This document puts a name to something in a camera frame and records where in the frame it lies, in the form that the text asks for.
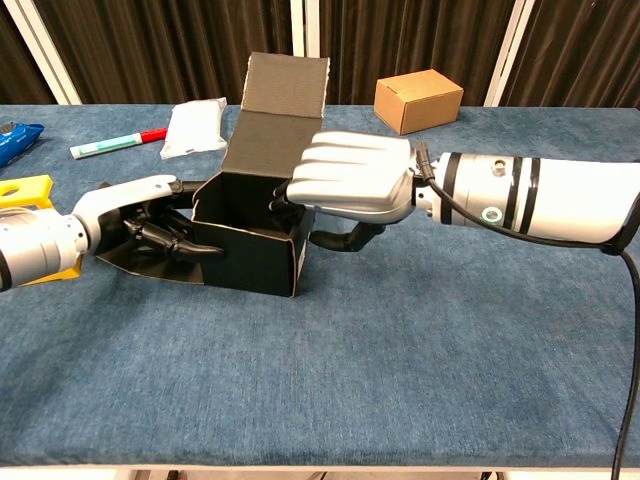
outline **white package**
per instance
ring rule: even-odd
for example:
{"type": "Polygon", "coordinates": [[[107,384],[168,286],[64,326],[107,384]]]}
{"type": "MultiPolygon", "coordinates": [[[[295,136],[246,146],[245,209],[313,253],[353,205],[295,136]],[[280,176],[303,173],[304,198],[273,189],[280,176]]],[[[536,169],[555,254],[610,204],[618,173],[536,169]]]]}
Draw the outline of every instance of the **white package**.
{"type": "Polygon", "coordinates": [[[222,112],[226,106],[226,98],[216,98],[173,107],[160,157],[167,159],[226,148],[227,142],[220,136],[222,112]]]}

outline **blue tablecloth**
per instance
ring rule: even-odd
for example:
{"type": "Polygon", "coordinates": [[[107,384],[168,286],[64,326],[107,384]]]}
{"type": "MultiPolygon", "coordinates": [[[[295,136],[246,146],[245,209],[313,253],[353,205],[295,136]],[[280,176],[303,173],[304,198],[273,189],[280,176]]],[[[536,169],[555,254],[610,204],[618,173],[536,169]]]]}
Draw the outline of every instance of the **blue tablecloth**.
{"type": "MultiPolygon", "coordinates": [[[[46,126],[0,178],[83,192],[155,173],[203,179],[222,155],[160,143],[82,161],[69,147],[167,125],[171,107],[15,106],[46,126]]],[[[224,116],[229,138],[237,107],[224,116]]],[[[371,107],[325,128],[391,134],[371,107]]],[[[626,161],[636,110],[465,108],[411,136],[454,150],[626,161]]],[[[347,229],[321,216],[318,228],[347,229]]],[[[640,258],[635,242],[631,252],[640,258]]],[[[128,275],[0,295],[0,464],[608,466],[630,377],[622,260],[417,213],[358,254],[311,247],[295,299],[128,275]]],[[[627,465],[640,466],[638,416],[627,465]]]]}

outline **yellow block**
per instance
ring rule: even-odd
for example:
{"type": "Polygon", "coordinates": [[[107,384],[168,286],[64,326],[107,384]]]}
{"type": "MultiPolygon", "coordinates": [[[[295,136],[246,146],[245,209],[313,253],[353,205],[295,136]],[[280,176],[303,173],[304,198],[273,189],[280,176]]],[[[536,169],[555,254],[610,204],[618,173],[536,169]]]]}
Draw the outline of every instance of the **yellow block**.
{"type": "MultiPolygon", "coordinates": [[[[49,199],[52,187],[53,180],[49,175],[2,180],[0,181],[0,209],[11,207],[53,208],[49,199]]],[[[54,273],[27,285],[78,278],[81,271],[82,257],[79,257],[76,264],[64,272],[54,273]]]]}

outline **robotic arm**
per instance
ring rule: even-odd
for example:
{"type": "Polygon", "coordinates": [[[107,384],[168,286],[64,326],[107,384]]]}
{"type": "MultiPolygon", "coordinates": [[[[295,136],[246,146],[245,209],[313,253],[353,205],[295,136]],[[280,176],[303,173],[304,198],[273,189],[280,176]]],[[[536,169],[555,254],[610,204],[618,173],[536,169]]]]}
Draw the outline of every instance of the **robotic arm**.
{"type": "Polygon", "coordinates": [[[312,234],[313,243],[336,251],[358,251],[415,209],[442,224],[604,250],[624,248],[640,223],[632,214],[639,163],[444,153],[431,164],[409,140],[347,132],[315,135],[275,193],[275,212],[297,204],[358,221],[349,234],[312,234]]]}
{"type": "Polygon", "coordinates": [[[156,175],[86,193],[69,215],[53,209],[0,211],[0,292],[73,266],[133,238],[141,249],[204,262],[224,252],[191,241],[191,208],[200,182],[156,175]]]}

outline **black cable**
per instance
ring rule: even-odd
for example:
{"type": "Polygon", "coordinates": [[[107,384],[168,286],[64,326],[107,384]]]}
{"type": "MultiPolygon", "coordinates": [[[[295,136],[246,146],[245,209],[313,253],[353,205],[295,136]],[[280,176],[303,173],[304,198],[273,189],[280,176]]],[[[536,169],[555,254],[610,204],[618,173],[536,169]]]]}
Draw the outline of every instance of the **black cable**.
{"type": "MultiPolygon", "coordinates": [[[[427,185],[440,197],[442,201],[447,202],[451,208],[462,215],[467,220],[484,227],[493,232],[499,233],[515,240],[521,240],[528,243],[534,243],[538,245],[546,245],[550,247],[564,247],[564,248],[597,248],[604,250],[606,245],[599,243],[586,243],[586,242],[573,242],[566,240],[552,240],[542,237],[536,237],[533,235],[525,235],[512,230],[498,227],[491,223],[485,222],[476,217],[462,205],[456,202],[451,195],[442,190],[436,183],[433,171],[428,162],[428,155],[424,153],[419,155],[427,161],[418,162],[418,166],[422,173],[423,178],[426,180],[427,185]]],[[[622,417],[622,424],[618,432],[618,441],[616,443],[616,449],[613,455],[613,465],[611,467],[611,479],[618,480],[620,478],[620,469],[622,467],[622,459],[624,456],[624,449],[629,435],[629,428],[631,427],[631,419],[633,417],[633,410],[638,396],[638,384],[640,383],[640,276],[638,270],[633,262],[631,256],[624,250],[616,252],[624,260],[629,274],[631,275],[631,281],[633,283],[633,296],[634,296],[634,316],[635,316],[635,333],[634,333],[634,347],[633,347],[633,365],[631,370],[631,382],[629,384],[629,395],[627,398],[627,405],[625,407],[624,415],[622,417]]]]}
{"type": "Polygon", "coordinates": [[[631,418],[633,417],[633,409],[638,396],[638,383],[640,381],[640,276],[633,259],[627,252],[620,254],[625,265],[629,269],[631,281],[633,282],[633,298],[635,303],[635,338],[633,344],[633,367],[631,369],[631,382],[629,384],[629,396],[627,398],[627,406],[624,409],[622,424],[618,433],[618,442],[613,455],[613,466],[611,467],[611,479],[617,480],[620,477],[620,468],[622,467],[622,457],[624,456],[624,447],[629,435],[629,427],[631,426],[631,418]]]}

